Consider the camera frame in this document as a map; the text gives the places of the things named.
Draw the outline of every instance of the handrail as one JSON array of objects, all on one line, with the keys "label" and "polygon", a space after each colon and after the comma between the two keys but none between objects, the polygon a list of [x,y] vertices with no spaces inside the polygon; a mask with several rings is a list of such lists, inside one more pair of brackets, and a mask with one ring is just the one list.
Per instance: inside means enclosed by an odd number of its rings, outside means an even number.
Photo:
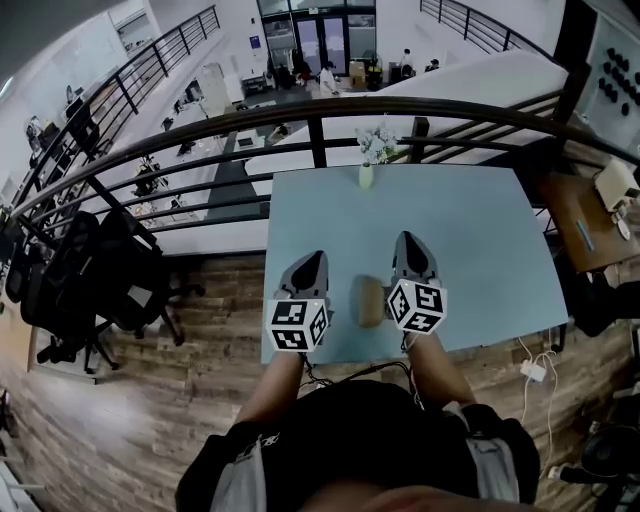
[{"label": "handrail", "polygon": [[514,36],[516,36],[517,38],[521,39],[526,44],[528,44],[531,48],[533,48],[535,51],[537,51],[540,55],[545,57],[547,60],[549,60],[550,62],[554,63],[556,66],[562,67],[562,65],[555,58],[553,58],[553,56],[551,56],[546,50],[543,50],[542,48],[540,48],[540,46],[538,46],[536,43],[534,43],[533,41],[527,39],[522,34],[517,32],[516,30],[512,29],[511,27],[508,27],[504,23],[496,20],[495,18],[493,18],[493,17],[491,17],[491,16],[489,16],[489,15],[487,15],[487,14],[485,14],[485,13],[483,13],[483,12],[477,10],[477,9],[474,9],[473,7],[469,7],[468,5],[465,5],[465,4],[461,3],[461,2],[458,2],[457,0],[420,0],[420,12],[428,12],[428,11],[425,11],[423,9],[423,6],[424,6],[425,2],[427,4],[433,4],[433,3],[435,3],[436,5],[439,4],[440,12],[442,12],[443,4],[446,4],[446,3],[455,4],[455,5],[458,5],[458,6],[462,7],[463,9],[466,9],[466,11],[467,11],[467,20],[466,20],[467,29],[469,27],[469,20],[471,20],[471,21],[480,21],[480,20],[473,20],[472,18],[470,18],[470,13],[475,13],[480,18],[484,18],[486,20],[489,20],[491,23],[495,23],[497,26],[503,28],[506,31],[506,35],[504,36],[505,37],[505,43],[504,43],[504,46],[503,46],[503,51],[506,51],[506,50],[509,49],[508,48],[509,38],[510,38],[510,35],[513,34]]},{"label": "handrail", "polygon": [[[128,95],[128,91],[126,89],[124,89],[124,87],[121,85],[122,82],[120,82],[118,79],[120,77],[120,73],[122,73],[122,71],[124,71],[125,69],[127,69],[129,66],[131,66],[132,64],[136,63],[136,61],[138,61],[138,59],[145,54],[148,50],[151,49],[155,49],[156,48],[156,44],[158,42],[160,42],[162,39],[164,39],[165,37],[167,37],[168,35],[170,35],[171,33],[178,31],[181,27],[183,27],[184,25],[192,22],[195,19],[198,19],[202,14],[204,14],[207,11],[211,11],[213,13],[213,16],[216,20],[216,24],[217,24],[217,28],[220,27],[219,21],[218,21],[218,16],[216,13],[216,6],[215,5],[211,5],[209,7],[207,7],[206,9],[203,9],[202,11],[194,14],[193,16],[191,16],[190,18],[186,19],[185,21],[183,21],[180,25],[168,30],[167,32],[165,32],[164,34],[162,34],[160,37],[158,37],[157,39],[155,39],[151,44],[149,44],[144,50],[142,50],[141,52],[139,52],[137,55],[135,55],[134,57],[132,57],[131,59],[129,59],[125,64],[123,64],[122,66],[120,66],[114,73],[112,73],[96,90],[95,92],[84,102],[87,105],[87,108],[90,108],[90,105],[93,101],[96,100],[96,98],[98,98],[98,96],[107,89],[107,87],[109,87],[110,85],[112,85],[113,81],[118,82],[118,85],[120,85],[120,87],[124,90],[124,94],[123,96],[125,97],[125,99],[127,99],[127,95]],[[205,39],[206,39],[206,30],[203,27],[203,33],[205,34]],[[129,103],[131,103],[133,111],[137,114],[137,110],[136,110],[136,106],[134,105],[131,101],[129,101]],[[78,111],[71,117],[71,119],[69,119],[67,121],[67,123],[62,127],[62,129],[60,130],[60,132],[58,133],[58,135],[54,138],[54,140],[51,142],[51,144],[49,145],[49,147],[47,148],[47,150],[44,152],[43,156],[40,159],[40,162],[38,163],[38,165],[30,170],[29,173],[27,173],[26,178],[24,179],[23,183],[22,183],[22,188],[20,189],[20,191],[18,192],[18,194],[16,195],[16,197],[14,198],[13,201],[13,206],[17,206],[19,204],[21,204],[27,197],[27,195],[29,194],[31,188],[33,187],[33,185],[35,184],[36,180],[40,177],[40,175],[42,174],[42,171],[44,170],[45,165],[47,165],[48,162],[50,162],[52,155],[54,154],[54,152],[61,146],[61,144],[64,143],[64,139],[65,136],[69,133],[69,126],[72,124],[72,122],[78,120],[81,118],[82,115],[82,108],[78,109]]]},{"label": "handrail", "polygon": [[[620,147],[614,146],[603,139],[592,135],[589,132],[569,127],[558,122],[542,119],[533,114],[519,112],[517,110],[465,101],[443,99],[417,99],[392,96],[358,97],[348,99],[330,98],[244,110],[203,121],[197,121],[187,126],[154,135],[147,139],[138,141],[125,149],[109,153],[98,160],[90,162],[88,165],[79,169],[77,173],[61,178],[46,187],[35,197],[25,201],[17,207],[13,211],[12,217],[18,218],[24,215],[33,207],[43,203],[44,201],[52,198],[55,194],[70,188],[75,184],[86,182],[87,180],[93,180],[93,183],[95,183],[96,176],[113,167],[185,142],[199,140],[204,137],[221,135],[231,131],[256,128],[258,126],[277,125],[285,122],[306,120],[310,125],[313,123],[316,127],[315,130],[317,130],[319,123],[319,136],[314,136],[314,132],[318,133],[317,131],[310,130],[311,143],[314,150],[314,156],[316,153],[324,155],[325,148],[337,147],[346,143],[340,139],[324,139],[321,123],[323,118],[382,114],[467,119],[469,121],[496,123],[520,129],[529,129],[547,135],[552,135],[562,140],[572,140],[582,143],[617,156],[636,166],[640,165],[640,158],[626,152]],[[351,145],[353,143],[351,139],[348,139],[348,142],[349,143],[346,145]],[[272,146],[262,150],[255,150],[255,152],[256,154],[260,154],[262,152],[265,154],[273,154],[280,150],[284,152],[287,151],[287,146],[288,145]]]}]

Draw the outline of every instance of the metal railing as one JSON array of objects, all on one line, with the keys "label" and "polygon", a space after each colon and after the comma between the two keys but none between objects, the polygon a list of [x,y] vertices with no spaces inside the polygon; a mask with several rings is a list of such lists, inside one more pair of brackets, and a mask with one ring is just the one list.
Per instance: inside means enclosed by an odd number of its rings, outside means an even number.
[{"label": "metal railing", "polygon": [[560,66],[549,53],[504,23],[456,0],[420,0],[420,11],[433,16],[486,53],[519,49],[542,55]]},{"label": "metal railing", "polygon": [[[52,248],[56,247],[57,239],[64,235],[65,227],[71,222],[75,211],[81,207],[96,214],[104,214],[113,209],[129,209],[134,215],[137,214],[138,219],[146,223],[152,233],[265,219],[268,218],[267,205],[271,199],[268,194],[251,194],[240,198],[230,196],[234,198],[218,202],[181,203],[177,207],[174,205],[167,208],[156,208],[146,213],[136,212],[136,208],[141,204],[151,204],[153,202],[157,204],[158,199],[184,198],[188,194],[195,192],[270,181],[273,178],[273,173],[247,176],[234,181],[216,182],[214,180],[188,186],[172,186],[169,179],[161,189],[144,197],[123,196],[122,192],[126,192],[127,189],[133,190],[133,187],[143,182],[148,183],[149,180],[171,178],[174,175],[189,173],[203,166],[246,160],[262,155],[284,155],[292,152],[308,151],[313,156],[315,167],[326,167],[326,150],[328,148],[358,146],[355,136],[353,138],[339,139],[325,138],[323,119],[337,117],[388,114],[390,116],[411,116],[415,117],[416,120],[423,121],[422,123],[416,123],[416,125],[421,124],[422,126],[419,132],[414,128],[412,136],[404,137],[399,141],[400,145],[409,147],[410,150],[405,160],[410,163],[422,161],[442,162],[474,148],[502,152],[526,152],[526,146],[521,146],[521,142],[510,142],[509,136],[519,130],[530,130],[559,141],[571,140],[585,144],[621,158],[635,166],[640,165],[639,158],[623,149],[613,146],[591,133],[568,127],[562,122],[558,122],[557,119],[562,117],[559,113],[561,114],[563,111],[562,100],[565,94],[566,91],[558,91],[524,102],[519,105],[524,111],[452,100],[360,97],[313,100],[222,115],[149,137],[132,144],[126,149],[114,151],[99,160],[90,162],[79,169],[78,172],[49,184],[35,197],[26,200],[13,211],[12,218],[17,219],[28,230],[31,237],[35,236]],[[460,124],[456,128],[431,134],[429,133],[429,125],[426,119],[428,116],[460,119],[467,122]],[[108,173],[111,169],[167,148],[178,147],[187,142],[199,141],[233,131],[279,125],[293,121],[307,122],[310,136],[308,142],[267,146],[209,156],[156,169],[142,176],[133,176],[108,186],[105,186],[103,182],[112,180],[104,179],[101,181],[103,176],[108,178]],[[63,200],[63,198],[68,197],[70,189],[78,186],[84,187],[84,185],[92,188],[93,191],[87,191],[87,193],[72,200]],[[116,191],[119,191],[120,200],[113,195]],[[130,199],[123,200],[123,197],[130,197]],[[102,200],[103,203],[96,207],[95,203],[92,204],[94,200]],[[256,211],[247,215],[235,215],[226,218],[206,216],[201,219],[187,216],[183,220],[175,219],[176,214],[189,214],[198,211],[210,212],[228,206],[243,204],[258,206],[256,206]],[[54,205],[54,207],[42,209],[43,205]],[[63,214],[63,220],[52,223],[52,219],[60,214]],[[165,218],[166,220],[167,217],[174,217],[174,220],[155,224],[158,219]]]},{"label": "metal railing", "polygon": [[[68,173],[109,152],[114,139],[155,87],[202,41],[220,28],[215,5],[171,29],[102,83],[71,115],[22,182],[12,201],[16,207],[32,192],[46,189]],[[82,189],[69,189],[63,201]]]}]

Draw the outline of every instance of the cardboard box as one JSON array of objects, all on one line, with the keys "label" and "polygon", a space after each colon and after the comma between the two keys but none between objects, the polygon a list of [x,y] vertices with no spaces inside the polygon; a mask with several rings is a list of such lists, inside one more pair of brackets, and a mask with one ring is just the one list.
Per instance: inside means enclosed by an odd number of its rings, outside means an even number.
[{"label": "cardboard box", "polygon": [[349,77],[349,81],[351,82],[351,87],[354,89],[366,89],[367,81],[363,76],[351,76]]},{"label": "cardboard box", "polygon": [[364,78],[366,75],[365,70],[364,70],[364,62],[355,62],[352,61],[349,63],[349,76],[350,77],[357,77],[360,76],[362,78]]}]

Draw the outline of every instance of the table top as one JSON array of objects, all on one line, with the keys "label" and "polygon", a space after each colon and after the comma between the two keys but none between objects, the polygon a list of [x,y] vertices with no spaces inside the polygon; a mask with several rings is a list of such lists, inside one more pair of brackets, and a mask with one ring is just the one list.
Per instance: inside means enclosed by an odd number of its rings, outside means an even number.
[{"label": "table top", "polygon": [[[640,255],[636,238],[625,240],[611,222],[611,214],[600,201],[593,180],[549,174],[540,179],[539,189],[576,272],[588,272]],[[594,250],[589,250],[578,220]]]},{"label": "table top", "polygon": [[[390,320],[357,325],[362,276],[389,285],[395,242],[403,230],[434,255],[448,290],[448,317],[438,328],[447,350],[491,345],[567,321],[544,237],[511,169],[457,165],[376,166],[370,190],[358,167],[278,173],[274,177],[265,299],[282,273],[316,250],[329,261],[335,311],[315,363],[402,357]],[[262,337],[262,361],[273,347]]]}]

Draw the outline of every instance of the power adapter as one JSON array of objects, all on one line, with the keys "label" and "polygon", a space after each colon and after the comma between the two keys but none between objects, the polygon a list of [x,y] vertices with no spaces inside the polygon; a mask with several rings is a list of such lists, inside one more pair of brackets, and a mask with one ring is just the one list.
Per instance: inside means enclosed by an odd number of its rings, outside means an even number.
[{"label": "power adapter", "polygon": [[525,359],[520,364],[520,373],[535,380],[536,382],[542,382],[547,370],[543,366],[532,363],[529,359]]}]

